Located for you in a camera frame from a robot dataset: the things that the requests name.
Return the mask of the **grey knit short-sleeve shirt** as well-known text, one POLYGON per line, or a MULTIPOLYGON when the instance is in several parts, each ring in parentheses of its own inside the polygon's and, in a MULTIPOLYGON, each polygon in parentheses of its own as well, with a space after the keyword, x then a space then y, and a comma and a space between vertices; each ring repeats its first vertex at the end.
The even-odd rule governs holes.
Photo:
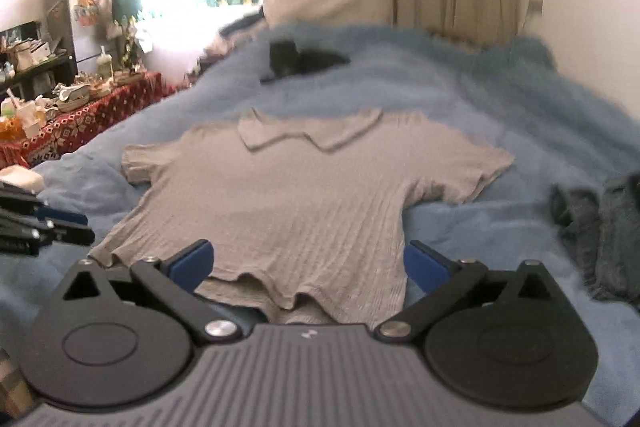
POLYGON ((207 239, 215 261, 201 296, 276 323, 374 326, 404 304, 404 210, 471 202, 512 161, 420 112, 250 112, 126 147, 122 172, 148 191, 91 254, 131 265, 207 239))

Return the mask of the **folded cream garment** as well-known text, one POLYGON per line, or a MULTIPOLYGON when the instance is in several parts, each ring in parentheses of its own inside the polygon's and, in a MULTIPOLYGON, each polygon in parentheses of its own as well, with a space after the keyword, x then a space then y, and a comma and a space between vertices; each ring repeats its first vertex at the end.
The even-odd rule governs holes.
POLYGON ((16 186, 34 194, 39 194, 46 187, 41 174, 19 165, 12 165, 1 169, 0 180, 3 183, 16 186))

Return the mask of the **red patterned tablecloth table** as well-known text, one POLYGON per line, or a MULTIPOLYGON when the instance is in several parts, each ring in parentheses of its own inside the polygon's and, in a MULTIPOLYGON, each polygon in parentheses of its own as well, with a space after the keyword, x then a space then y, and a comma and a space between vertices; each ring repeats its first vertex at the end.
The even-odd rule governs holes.
POLYGON ((2 142, 1 168, 13 165, 34 168, 43 161, 58 160, 115 124, 177 91, 178 88, 171 86, 159 72, 147 72, 141 80, 117 87, 99 100, 58 116, 35 138, 2 142))

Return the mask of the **dark grey-blue garment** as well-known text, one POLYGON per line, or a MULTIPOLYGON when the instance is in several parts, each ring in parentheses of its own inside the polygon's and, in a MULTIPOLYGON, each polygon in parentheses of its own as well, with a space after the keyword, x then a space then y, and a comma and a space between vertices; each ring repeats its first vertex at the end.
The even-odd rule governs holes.
POLYGON ((555 185, 552 220, 594 300, 639 306, 639 175, 591 188, 555 185))

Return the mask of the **grey refrigerator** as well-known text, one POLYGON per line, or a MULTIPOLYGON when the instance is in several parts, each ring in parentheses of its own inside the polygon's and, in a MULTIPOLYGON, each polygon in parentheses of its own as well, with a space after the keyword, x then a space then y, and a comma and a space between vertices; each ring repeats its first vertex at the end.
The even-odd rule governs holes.
POLYGON ((75 60, 78 72, 96 72, 106 38, 102 0, 44 0, 46 27, 52 41, 75 60))

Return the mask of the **blue bed blanket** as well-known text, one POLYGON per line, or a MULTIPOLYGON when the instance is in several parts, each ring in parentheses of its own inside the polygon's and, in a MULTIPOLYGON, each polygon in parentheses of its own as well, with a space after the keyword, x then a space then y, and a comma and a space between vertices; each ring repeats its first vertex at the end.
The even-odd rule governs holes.
POLYGON ((90 247, 1 259, 1 344, 16 353, 64 273, 215 249, 200 295, 244 326, 378 325, 418 298, 417 239, 454 258, 547 265, 597 341, 586 394, 614 425, 639 406, 639 315, 598 301, 550 215, 555 187, 639 168, 639 126, 519 38, 466 52, 412 30, 267 31, 175 93, 43 162, 46 202, 90 247))

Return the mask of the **wall power socket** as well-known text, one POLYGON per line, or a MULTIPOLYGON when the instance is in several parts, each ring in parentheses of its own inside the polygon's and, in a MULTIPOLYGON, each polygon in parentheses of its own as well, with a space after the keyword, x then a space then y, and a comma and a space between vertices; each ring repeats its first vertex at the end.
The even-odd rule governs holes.
POLYGON ((544 0, 528 0, 527 15, 538 16, 542 12, 544 12, 544 0))

